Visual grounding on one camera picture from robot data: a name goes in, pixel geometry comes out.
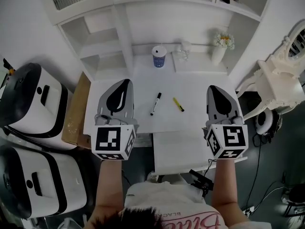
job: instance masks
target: gray floor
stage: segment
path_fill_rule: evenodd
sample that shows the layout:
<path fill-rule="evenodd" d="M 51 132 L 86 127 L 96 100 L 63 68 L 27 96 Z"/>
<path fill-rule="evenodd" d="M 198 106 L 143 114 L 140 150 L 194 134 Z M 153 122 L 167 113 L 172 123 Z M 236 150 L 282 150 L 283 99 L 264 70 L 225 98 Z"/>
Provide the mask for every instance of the gray floor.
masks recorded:
<path fill-rule="evenodd" d="M 257 104 L 257 101 L 254 101 L 256 98 L 255 94 L 246 96 L 248 96 L 248 98 L 243 97 L 240 100 L 243 113 L 248 113 L 248 108 Z M 259 148 L 254 147 L 252 143 L 252 137 L 255 135 L 253 119 L 247 120 L 246 124 L 248 125 L 249 132 L 249 149 L 246 152 L 248 160 L 236 164 L 240 207 L 246 205 L 255 177 L 259 154 Z M 301 138 L 303 138 L 303 133 L 302 131 L 299 131 L 299 135 L 296 134 L 296 130 L 299 130 L 302 127 L 305 128 L 305 104 L 302 104 L 294 111 L 285 114 L 283 126 L 273 138 L 272 142 L 262 146 L 258 176 L 248 203 L 249 206 L 256 206 L 262 199 L 269 185 L 274 181 L 282 180 L 283 172 L 286 173 L 287 184 L 296 184 L 300 182 L 300 179 L 302 178 L 300 175 L 303 175 L 304 172 L 299 174 L 298 172 L 294 172 L 294 170 L 299 170 L 298 165 L 302 164 L 302 160 L 296 160 L 298 155 L 295 155 L 298 154 L 302 148 Z M 147 174 L 153 170 L 153 149 L 148 147 L 133 149 L 130 159 L 123 162 L 123 169 L 131 184 L 144 181 Z M 210 170 L 207 173 L 207 177 L 213 180 L 214 173 L 214 169 Z M 183 177 L 188 182 L 192 181 L 189 174 L 183 174 Z M 126 192 L 128 183 L 125 179 L 123 179 L 123 186 L 124 191 Z M 272 188 L 281 186 L 282 184 L 279 182 L 274 184 Z M 282 192 L 283 190 L 280 189 L 272 193 L 250 219 L 270 222 L 274 229 L 287 228 L 287 219 L 282 217 L 284 212 L 283 209 L 285 209 L 285 206 L 283 206 L 281 202 Z M 211 201 L 211 193 L 207 195 L 206 201 L 207 203 Z"/>

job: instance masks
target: white table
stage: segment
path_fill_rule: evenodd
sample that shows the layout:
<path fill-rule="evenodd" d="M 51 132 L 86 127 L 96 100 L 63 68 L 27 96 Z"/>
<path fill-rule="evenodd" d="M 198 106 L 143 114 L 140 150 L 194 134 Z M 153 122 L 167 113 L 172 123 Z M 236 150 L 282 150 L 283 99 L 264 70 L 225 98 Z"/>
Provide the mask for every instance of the white table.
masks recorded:
<path fill-rule="evenodd" d="M 91 83 L 84 134 L 90 135 L 91 127 L 95 125 L 94 116 L 97 113 L 100 96 L 119 80 L 121 79 Z M 201 129 L 208 120 L 207 89 L 210 85 L 219 86 L 238 102 L 227 74 L 223 71 L 176 73 L 170 54 L 166 56 L 163 68 L 154 67 L 151 55 L 137 55 L 134 58 L 134 73 L 131 80 L 134 92 L 134 118 L 140 125 L 138 133 L 154 133 L 155 172 L 173 174 L 188 172 L 191 168 L 206 168 L 208 159 L 213 158 Z M 159 92 L 162 96 L 155 114 L 150 116 Z M 177 98 L 185 109 L 184 112 L 175 105 L 173 97 Z"/>

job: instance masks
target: blue paper cup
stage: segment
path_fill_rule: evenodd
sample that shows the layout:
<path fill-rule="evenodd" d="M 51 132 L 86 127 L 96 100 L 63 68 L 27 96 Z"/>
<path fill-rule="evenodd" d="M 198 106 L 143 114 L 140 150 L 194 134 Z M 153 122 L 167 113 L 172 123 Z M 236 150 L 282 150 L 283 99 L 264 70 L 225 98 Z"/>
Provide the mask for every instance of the blue paper cup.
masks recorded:
<path fill-rule="evenodd" d="M 155 67 L 161 68 L 164 66 L 166 53 L 166 48 L 160 45 L 152 49 L 153 64 Z"/>

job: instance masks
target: cardboard box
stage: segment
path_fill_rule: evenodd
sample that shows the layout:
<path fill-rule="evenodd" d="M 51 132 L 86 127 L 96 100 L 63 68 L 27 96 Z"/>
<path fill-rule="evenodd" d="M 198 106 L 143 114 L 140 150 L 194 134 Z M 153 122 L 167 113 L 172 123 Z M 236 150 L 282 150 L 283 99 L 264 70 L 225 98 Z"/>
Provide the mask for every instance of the cardboard box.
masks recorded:
<path fill-rule="evenodd" d="M 90 85 L 91 82 L 82 73 L 66 114 L 61 136 L 62 141 L 87 149 L 91 149 L 91 138 L 83 134 L 83 128 Z"/>

